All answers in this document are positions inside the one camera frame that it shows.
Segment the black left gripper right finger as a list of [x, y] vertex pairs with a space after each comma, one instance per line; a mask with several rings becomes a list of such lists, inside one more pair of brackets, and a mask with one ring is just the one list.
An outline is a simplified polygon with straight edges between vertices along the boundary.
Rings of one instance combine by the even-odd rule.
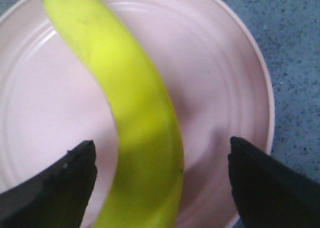
[[320, 185], [240, 137], [231, 137], [228, 174], [246, 228], [318, 228]]

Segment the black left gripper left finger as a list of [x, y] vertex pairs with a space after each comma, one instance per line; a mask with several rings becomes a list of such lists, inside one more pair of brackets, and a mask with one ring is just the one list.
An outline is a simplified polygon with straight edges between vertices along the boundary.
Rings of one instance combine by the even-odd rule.
[[0, 195], [2, 228], [78, 228], [97, 178], [93, 141]]

